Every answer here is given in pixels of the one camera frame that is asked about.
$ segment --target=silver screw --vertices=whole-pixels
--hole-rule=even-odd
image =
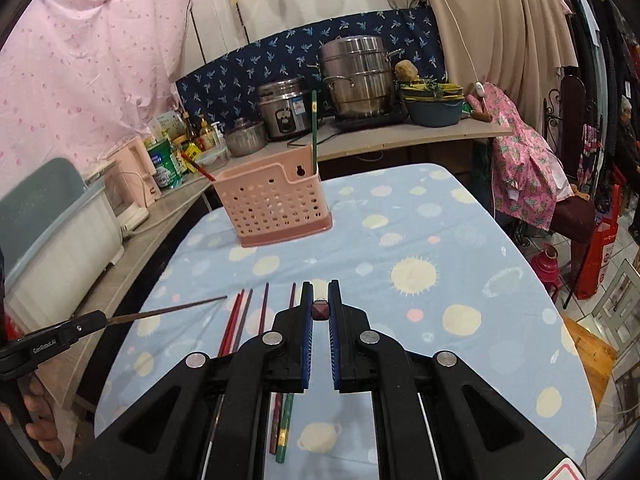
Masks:
[[[204,354],[195,353],[187,356],[187,366],[189,368],[200,368],[207,362],[207,358]]]
[[[367,345],[375,345],[378,341],[380,341],[380,334],[378,332],[374,332],[373,330],[365,330],[360,334],[360,341]]]
[[[440,352],[437,355],[436,359],[442,366],[447,367],[453,366],[458,362],[458,358],[456,357],[456,355],[452,354],[451,352]]]
[[[265,345],[279,345],[282,343],[282,334],[280,332],[267,332],[262,336],[262,342]]]

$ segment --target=human hand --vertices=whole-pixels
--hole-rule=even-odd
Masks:
[[[40,447],[47,453],[63,456],[65,448],[58,438],[58,429],[53,420],[51,406],[45,398],[44,387],[35,376],[29,382],[29,391],[31,395],[24,396],[24,405],[38,417],[38,421],[26,425],[27,435],[37,440]],[[0,406],[0,413],[9,426],[14,423],[14,415],[8,406]]]

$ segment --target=polka dot tablecloth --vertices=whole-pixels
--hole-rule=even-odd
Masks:
[[[223,209],[180,244],[143,311],[228,294],[226,302],[136,322],[95,418],[101,433],[189,352],[215,356],[236,293],[254,288],[242,341],[287,308],[291,284],[316,298],[340,281],[345,304],[404,348],[451,350],[580,463],[595,408],[577,351],[524,257],[471,194],[432,164],[323,183],[334,215],[324,233],[244,249]],[[266,479],[377,479],[369,394],[333,390],[328,324],[314,324],[311,381],[296,395],[287,460],[267,455]]]

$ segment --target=navy blue fabric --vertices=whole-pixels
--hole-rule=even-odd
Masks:
[[[315,68],[318,48],[347,36],[381,36],[391,52],[418,68],[420,76],[446,77],[444,54],[431,7],[363,12],[284,30],[207,63],[180,79],[178,92],[191,116],[231,126],[236,118],[258,118],[257,88],[268,82],[304,76],[309,89],[321,91],[321,110],[334,113],[329,94]]]

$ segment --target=pink plastic container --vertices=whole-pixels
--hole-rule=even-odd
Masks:
[[[284,242],[333,225],[311,146],[248,162],[216,175],[216,191],[242,247]]]

